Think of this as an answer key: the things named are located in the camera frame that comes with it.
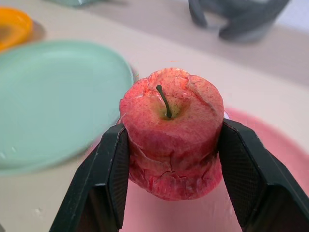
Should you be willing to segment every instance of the table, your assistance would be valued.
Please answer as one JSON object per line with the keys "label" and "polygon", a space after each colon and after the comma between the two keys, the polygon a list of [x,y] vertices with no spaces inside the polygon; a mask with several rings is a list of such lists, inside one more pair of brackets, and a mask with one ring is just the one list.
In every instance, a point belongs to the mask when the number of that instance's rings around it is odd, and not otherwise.
{"label": "table", "polygon": [[[87,8],[71,9],[43,0],[3,0],[1,4],[17,7],[33,18],[36,31],[32,41],[78,39],[105,44],[122,54],[137,69],[140,77],[147,77],[153,71],[170,66],[202,76],[217,86],[225,106],[263,119],[282,133],[288,134],[309,153],[309,125],[306,123],[309,113],[309,105],[306,103],[309,99],[307,85],[282,78],[278,73],[233,62],[231,54],[225,58],[223,53],[218,55],[175,42],[171,38],[162,38],[124,26],[121,22],[93,14]],[[222,42],[213,43],[221,51],[227,46]],[[260,44],[251,45],[248,49],[258,51],[261,47],[263,52],[247,56],[246,59],[267,59],[265,45],[270,47],[272,43],[276,44],[277,41],[271,41],[270,37]],[[232,50],[236,60],[247,53],[244,52],[245,47],[239,47],[239,53],[236,48],[227,51]],[[291,64],[290,68],[289,63],[282,66],[289,73],[303,74],[308,59],[306,60],[304,53],[300,55],[305,59],[289,58],[289,61],[295,63]],[[5,230],[47,232],[82,160],[83,158],[79,157],[48,170],[1,177],[0,224]]]}

